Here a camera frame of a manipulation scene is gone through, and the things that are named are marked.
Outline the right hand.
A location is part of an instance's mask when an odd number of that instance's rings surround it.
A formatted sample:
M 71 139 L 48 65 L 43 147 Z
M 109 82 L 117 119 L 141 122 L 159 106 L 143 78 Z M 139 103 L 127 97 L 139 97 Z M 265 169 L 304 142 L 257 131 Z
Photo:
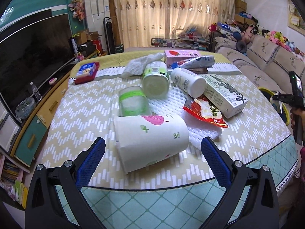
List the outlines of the right hand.
M 302 121 L 302 128 L 304 130 L 305 127 L 305 111 L 302 109 L 296 109 L 296 108 L 292 108 L 291 109 L 291 127 L 292 129 L 295 128 L 296 125 L 296 118 L 300 117 L 301 121 Z

